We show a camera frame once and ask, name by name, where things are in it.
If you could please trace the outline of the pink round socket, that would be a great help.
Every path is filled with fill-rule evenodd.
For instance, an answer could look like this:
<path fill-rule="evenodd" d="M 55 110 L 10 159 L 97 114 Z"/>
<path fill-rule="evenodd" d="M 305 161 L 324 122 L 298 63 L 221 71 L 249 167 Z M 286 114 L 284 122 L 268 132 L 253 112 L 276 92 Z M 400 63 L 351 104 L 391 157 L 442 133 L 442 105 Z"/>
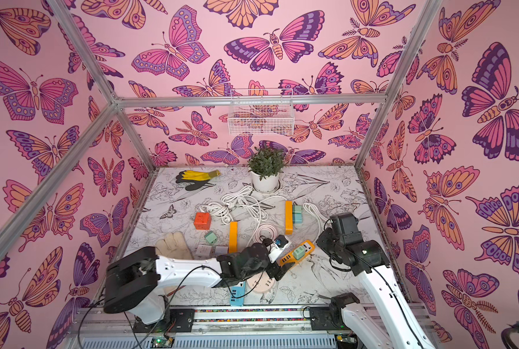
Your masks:
<path fill-rule="evenodd" d="M 257 281 L 255 292 L 265 294 L 277 285 L 277 280 L 269 278 L 267 274 L 263 274 Z"/>

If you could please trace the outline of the pink USB charger plug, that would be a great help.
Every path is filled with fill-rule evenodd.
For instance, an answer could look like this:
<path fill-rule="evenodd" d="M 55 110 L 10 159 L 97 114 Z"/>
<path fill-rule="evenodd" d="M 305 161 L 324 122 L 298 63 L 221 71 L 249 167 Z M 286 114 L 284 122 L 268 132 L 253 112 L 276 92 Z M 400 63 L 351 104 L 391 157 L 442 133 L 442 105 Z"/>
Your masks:
<path fill-rule="evenodd" d="M 214 248 L 214 254 L 215 254 L 216 257 L 228 254 L 228 247 L 226 247 L 226 246 L 217 246 L 217 247 Z"/>

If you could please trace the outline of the small yellow power strip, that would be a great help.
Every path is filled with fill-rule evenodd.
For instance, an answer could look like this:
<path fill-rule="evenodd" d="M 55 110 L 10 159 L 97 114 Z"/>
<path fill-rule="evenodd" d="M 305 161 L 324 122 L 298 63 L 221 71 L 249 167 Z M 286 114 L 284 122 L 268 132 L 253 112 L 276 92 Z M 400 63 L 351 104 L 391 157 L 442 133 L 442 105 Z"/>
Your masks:
<path fill-rule="evenodd" d="M 295 266 L 312 254 L 315 248 L 316 247 L 312 241 L 305 240 L 302 244 L 297 245 L 291 252 L 284 255 L 284 257 L 278 261 L 278 264 L 281 267 L 286 264 L 293 264 L 293 266 Z"/>

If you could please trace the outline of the blue power strip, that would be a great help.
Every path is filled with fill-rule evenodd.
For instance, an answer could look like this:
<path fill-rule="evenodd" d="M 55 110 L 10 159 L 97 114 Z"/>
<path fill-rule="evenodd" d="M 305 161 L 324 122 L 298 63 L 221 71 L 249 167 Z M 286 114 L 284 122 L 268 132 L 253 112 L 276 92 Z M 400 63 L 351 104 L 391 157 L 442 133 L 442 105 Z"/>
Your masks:
<path fill-rule="evenodd" d="M 246 294 L 246 282 L 239 282 L 230 287 L 230 305 L 232 307 L 242 307 Z"/>

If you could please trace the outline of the green USB charger plug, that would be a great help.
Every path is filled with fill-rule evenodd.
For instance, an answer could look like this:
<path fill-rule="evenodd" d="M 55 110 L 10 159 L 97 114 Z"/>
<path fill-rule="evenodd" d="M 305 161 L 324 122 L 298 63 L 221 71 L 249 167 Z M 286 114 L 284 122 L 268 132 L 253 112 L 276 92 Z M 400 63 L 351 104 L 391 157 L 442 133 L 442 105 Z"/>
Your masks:
<path fill-rule="evenodd" d="M 218 241 L 217 235 L 213 231 L 209 231 L 204 236 L 208 244 L 215 245 Z"/>

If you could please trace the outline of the white USB charger plug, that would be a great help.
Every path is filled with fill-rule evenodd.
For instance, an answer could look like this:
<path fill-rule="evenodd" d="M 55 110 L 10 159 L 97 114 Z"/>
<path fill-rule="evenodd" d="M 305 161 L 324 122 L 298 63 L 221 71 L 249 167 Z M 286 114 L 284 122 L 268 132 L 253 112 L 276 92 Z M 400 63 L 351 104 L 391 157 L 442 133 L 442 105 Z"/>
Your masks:
<path fill-rule="evenodd" d="M 198 245 L 196 251 L 195 251 L 195 258 L 197 260 L 207 260 L 210 259 L 212 256 L 212 246 L 210 245 Z"/>

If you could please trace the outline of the orange cube socket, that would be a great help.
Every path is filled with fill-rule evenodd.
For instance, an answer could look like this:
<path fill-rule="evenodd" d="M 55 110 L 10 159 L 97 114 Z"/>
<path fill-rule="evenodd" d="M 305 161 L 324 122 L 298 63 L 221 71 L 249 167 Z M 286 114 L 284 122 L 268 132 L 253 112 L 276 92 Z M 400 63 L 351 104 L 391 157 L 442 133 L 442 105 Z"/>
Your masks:
<path fill-rule="evenodd" d="M 193 221 L 198 231 L 208 231 L 211 227 L 211 215 L 209 212 L 197 212 Z"/>

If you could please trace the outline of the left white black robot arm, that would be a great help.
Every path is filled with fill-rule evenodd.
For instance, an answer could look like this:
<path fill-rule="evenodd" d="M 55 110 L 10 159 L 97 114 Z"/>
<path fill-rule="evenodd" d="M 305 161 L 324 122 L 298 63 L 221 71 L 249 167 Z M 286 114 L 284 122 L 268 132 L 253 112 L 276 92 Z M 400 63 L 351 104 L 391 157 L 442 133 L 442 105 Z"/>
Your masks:
<path fill-rule="evenodd" d="M 255 243 L 208 260 L 165 257 L 143 247 L 107 267 L 103 311 L 131 313 L 144 324 L 155 324 L 168 314 L 169 301 L 160 294 L 167 287 L 231 287 L 256 275 L 279 281 L 296 265 L 283 261 L 286 245 L 268 240 L 268 245 Z"/>

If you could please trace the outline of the green plug on small strip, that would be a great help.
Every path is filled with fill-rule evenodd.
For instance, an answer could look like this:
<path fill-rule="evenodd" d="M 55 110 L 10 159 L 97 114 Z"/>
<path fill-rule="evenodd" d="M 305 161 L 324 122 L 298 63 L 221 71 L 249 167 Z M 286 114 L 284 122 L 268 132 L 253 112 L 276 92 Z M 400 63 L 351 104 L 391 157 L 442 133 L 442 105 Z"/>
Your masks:
<path fill-rule="evenodd" d="M 293 252 L 292 256 L 296 260 L 301 260 L 306 255 L 307 249 L 304 246 L 298 246 Z"/>

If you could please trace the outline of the blue plug on rear strip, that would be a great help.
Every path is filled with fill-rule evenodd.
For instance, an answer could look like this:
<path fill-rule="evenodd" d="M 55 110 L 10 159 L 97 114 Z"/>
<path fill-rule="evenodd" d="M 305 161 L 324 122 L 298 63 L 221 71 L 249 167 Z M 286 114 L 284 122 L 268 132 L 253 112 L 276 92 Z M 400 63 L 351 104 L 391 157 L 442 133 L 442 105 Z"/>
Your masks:
<path fill-rule="evenodd" d="M 294 213 L 292 215 L 292 220 L 294 224 L 302 224 L 303 223 L 303 215 L 301 213 Z"/>

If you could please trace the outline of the orange power strip rear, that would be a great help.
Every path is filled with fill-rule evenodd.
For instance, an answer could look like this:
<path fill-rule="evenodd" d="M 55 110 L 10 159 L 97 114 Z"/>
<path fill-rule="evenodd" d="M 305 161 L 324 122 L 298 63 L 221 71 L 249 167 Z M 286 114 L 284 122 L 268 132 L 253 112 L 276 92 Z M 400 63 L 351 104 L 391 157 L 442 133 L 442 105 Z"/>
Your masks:
<path fill-rule="evenodd" d="M 291 201 L 285 201 L 284 206 L 284 227 L 285 234 L 291 235 L 293 233 L 294 223 L 293 223 L 293 203 Z"/>

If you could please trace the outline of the beige cloth glove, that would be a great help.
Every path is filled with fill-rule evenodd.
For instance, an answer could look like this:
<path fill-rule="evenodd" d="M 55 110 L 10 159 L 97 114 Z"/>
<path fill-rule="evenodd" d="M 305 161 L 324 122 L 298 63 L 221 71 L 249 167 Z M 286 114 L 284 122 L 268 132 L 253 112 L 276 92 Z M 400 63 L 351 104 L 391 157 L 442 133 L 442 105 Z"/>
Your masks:
<path fill-rule="evenodd" d="M 164 257 L 179 260 L 193 259 L 184 235 L 181 232 L 167 233 L 156 242 L 155 247 L 157 254 Z"/>

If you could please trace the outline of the potted green plant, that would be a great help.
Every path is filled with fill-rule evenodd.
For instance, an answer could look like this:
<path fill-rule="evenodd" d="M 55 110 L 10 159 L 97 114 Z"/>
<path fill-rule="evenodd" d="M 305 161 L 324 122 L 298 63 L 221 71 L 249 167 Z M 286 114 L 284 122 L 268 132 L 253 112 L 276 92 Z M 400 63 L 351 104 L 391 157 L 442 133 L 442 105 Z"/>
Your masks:
<path fill-rule="evenodd" d="M 284 152 L 272 148 L 256 148 L 256 153 L 248 161 L 252 187 L 260 193 L 274 192 L 279 183 L 279 175 L 285 167 Z"/>

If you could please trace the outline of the yellow black work gloves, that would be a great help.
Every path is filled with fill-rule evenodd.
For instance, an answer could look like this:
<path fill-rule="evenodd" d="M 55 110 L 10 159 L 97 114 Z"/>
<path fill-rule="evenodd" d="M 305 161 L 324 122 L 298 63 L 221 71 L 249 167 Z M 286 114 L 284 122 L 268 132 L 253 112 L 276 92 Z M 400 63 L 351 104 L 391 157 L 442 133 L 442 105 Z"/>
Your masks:
<path fill-rule="evenodd" d="M 193 170 L 185 170 L 176 176 L 175 183 L 185 184 L 186 191 L 195 191 L 211 185 L 211 180 L 220 177 L 219 170 L 211 172 L 198 172 Z"/>

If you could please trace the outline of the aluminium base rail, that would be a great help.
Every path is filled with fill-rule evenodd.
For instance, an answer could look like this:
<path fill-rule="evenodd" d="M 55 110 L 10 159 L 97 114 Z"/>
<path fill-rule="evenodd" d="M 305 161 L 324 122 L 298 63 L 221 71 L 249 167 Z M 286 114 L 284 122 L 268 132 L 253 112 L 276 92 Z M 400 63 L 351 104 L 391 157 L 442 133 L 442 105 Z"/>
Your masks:
<path fill-rule="evenodd" d="M 63 348 L 371 348 L 328 305 L 175 306 L 145 325 L 135 316 L 82 311 Z"/>

